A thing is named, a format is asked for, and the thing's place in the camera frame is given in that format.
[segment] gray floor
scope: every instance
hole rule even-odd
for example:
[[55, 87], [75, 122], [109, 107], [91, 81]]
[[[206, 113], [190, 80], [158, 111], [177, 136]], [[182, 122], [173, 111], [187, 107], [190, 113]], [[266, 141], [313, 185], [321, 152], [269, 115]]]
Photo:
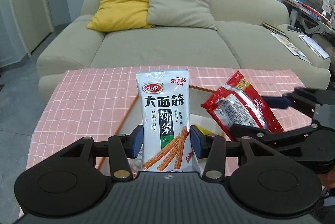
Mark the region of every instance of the gray floor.
[[25, 170], [34, 128], [44, 110], [37, 87], [36, 60], [66, 27], [58, 26], [32, 53], [24, 66], [1, 73], [0, 84], [0, 223], [13, 223], [20, 207], [13, 186]]

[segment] sofa backrest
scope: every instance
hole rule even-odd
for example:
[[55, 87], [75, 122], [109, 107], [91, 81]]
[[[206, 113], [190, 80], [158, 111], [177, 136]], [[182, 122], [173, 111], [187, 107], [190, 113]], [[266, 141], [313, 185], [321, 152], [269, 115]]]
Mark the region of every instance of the sofa backrest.
[[[95, 14], [100, 0], [85, 0], [80, 15]], [[253, 25], [266, 22], [274, 27], [289, 23], [286, 6], [276, 0], [210, 0], [216, 21], [239, 21]]]

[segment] white snack package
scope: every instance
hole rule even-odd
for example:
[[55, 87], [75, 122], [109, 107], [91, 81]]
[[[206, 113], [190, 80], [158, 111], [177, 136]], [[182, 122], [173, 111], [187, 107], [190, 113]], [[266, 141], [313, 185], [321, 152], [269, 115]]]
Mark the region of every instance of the white snack package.
[[136, 73], [144, 127], [142, 169], [194, 171], [189, 105], [189, 72], [156, 70]]

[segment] red oval logo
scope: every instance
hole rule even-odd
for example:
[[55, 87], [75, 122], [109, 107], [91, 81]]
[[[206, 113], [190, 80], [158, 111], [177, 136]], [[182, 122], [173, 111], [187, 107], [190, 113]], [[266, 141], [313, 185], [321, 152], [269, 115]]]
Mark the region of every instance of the red oval logo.
[[158, 83], [149, 83], [143, 86], [143, 91], [150, 94], [158, 94], [163, 90], [163, 86]]

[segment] snack package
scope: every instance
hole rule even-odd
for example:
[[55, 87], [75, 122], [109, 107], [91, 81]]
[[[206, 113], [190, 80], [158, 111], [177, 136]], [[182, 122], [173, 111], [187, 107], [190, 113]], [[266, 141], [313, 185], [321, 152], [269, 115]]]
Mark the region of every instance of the snack package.
[[187, 70], [137, 72], [144, 126], [142, 169], [193, 171]]
[[272, 133], [284, 131], [269, 106], [240, 71], [235, 72], [201, 107], [209, 112], [232, 141], [235, 138], [229, 133], [229, 128], [233, 124], [264, 128]]

